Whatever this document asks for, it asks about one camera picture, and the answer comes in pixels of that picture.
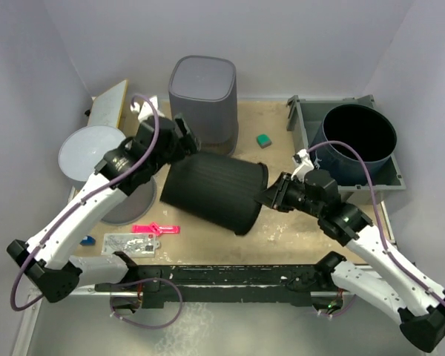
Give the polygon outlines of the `large black round bucket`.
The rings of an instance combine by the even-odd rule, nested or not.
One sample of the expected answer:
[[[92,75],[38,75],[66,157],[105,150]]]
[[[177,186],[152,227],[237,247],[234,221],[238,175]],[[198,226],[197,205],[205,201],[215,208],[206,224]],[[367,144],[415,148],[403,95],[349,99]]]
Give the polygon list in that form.
[[[171,165],[160,201],[244,236],[262,207],[255,196],[267,187],[267,165],[202,152]]]

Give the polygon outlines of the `dark grey mesh basket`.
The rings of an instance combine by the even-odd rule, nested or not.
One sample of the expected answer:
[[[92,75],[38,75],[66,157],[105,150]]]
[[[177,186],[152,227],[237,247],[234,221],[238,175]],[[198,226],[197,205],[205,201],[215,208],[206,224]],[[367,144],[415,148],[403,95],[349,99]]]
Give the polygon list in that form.
[[[201,142],[203,151],[230,156],[237,146],[237,71],[227,60],[185,56],[168,83],[173,115],[180,114]]]

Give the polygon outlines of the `light grey round bin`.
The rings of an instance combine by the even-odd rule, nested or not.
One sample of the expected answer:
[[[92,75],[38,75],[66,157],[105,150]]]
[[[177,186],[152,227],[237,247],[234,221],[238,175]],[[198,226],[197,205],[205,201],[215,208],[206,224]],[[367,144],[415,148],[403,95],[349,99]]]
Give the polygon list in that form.
[[[118,128],[106,125],[87,126],[70,135],[59,151],[59,167],[81,190],[105,153],[117,148],[125,135]],[[139,186],[135,192],[102,218],[108,225],[127,225],[144,216],[156,199],[156,182]]]

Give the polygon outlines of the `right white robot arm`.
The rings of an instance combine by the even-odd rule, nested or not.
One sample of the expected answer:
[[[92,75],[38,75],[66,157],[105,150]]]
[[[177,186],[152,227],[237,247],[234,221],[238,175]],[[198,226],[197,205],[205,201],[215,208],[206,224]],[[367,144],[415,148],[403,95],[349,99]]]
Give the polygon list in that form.
[[[282,173],[255,200],[281,212],[302,211],[320,230],[361,257],[375,271],[361,271],[344,256],[328,253],[316,266],[315,282],[356,294],[388,315],[416,348],[430,353],[445,337],[445,288],[409,262],[357,206],[342,201],[329,172],[308,172],[302,181]]]

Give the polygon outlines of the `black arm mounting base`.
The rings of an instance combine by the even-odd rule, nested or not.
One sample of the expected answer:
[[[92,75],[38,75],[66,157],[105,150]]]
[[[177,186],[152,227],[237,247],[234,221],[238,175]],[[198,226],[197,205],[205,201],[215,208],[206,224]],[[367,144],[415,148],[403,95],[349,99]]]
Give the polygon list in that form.
[[[120,287],[110,283],[96,285],[99,292],[122,295],[137,291],[130,282],[149,279],[143,283],[142,307],[159,309],[167,302],[179,302],[175,284],[186,303],[288,303],[310,306],[312,298],[323,299],[336,295],[338,287],[328,275],[314,265],[264,266],[145,266],[131,268]]]

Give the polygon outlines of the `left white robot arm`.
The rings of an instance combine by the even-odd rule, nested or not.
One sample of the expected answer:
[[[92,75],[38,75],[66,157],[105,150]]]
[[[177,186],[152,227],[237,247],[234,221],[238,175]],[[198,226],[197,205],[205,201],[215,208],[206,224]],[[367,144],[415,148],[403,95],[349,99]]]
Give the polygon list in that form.
[[[122,252],[76,257],[74,251],[92,228],[164,166],[200,149],[185,120],[149,116],[135,136],[108,151],[68,205],[28,241],[14,240],[7,253],[50,303],[80,286],[110,283],[122,291],[137,284],[136,264]]]

